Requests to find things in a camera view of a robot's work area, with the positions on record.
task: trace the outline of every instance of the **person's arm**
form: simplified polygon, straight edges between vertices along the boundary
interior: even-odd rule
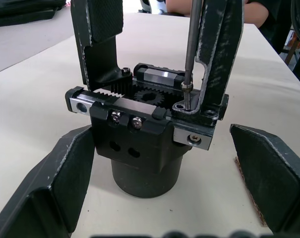
[[[266,7],[258,2],[247,3],[244,1],[244,21],[251,23],[256,27],[262,26],[269,16],[269,11]],[[183,15],[190,15],[192,0],[166,0],[166,8],[168,12],[177,12]]]
[[[258,2],[244,5],[244,22],[254,24],[257,28],[263,25],[269,16],[268,9]]]

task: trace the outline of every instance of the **person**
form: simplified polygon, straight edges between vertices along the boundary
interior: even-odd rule
[[[192,0],[166,0],[168,12],[190,15]],[[279,54],[291,27],[291,0],[244,0],[244,22],[254,24]]]

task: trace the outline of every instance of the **screw head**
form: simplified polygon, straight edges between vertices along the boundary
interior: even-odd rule
[[[117,112],[117,111],[113,111],[111,113],[111,118],[114,122],[118,123],[120,121],[120,118],[121,118],[121,113],[120,112]]]
[[[135,129],[140,129],[142,127],[142,119],[139,117],[134,117],[131,123]]]
[[[197,136],[197,135],[190,135],[189,138],[190,138],[190,140],[193,141],[193,142],[198,142],[198,141],[200,141],[200,137]]]
[[[185,85],[184,84],[184,81],[180,84],[180,87],[182,89],[183,92],[187,92],[187,93],[190,93],[193,88],[194,88],[194,85],[193,83],[191,82],[189,85]]]
[[[131,70],[128,67],[124,67],[121,69],[121,72],[123,75],[127,75],[127,74],[130,74]]]

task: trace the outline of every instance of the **cylindrical base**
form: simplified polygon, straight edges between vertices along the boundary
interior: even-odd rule
[[[183,156],[165,165],[159,174],[147,173],[111,160],[112,173],[117,185],[126,193],[142,198],[157,197],[175,185],[182,158]]]

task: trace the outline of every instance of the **gear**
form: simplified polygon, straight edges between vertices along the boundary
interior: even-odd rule
[[[154,106],[160,106],[164,99],[164,95],[155,90],[141,90],[134,94],[134,100]]]

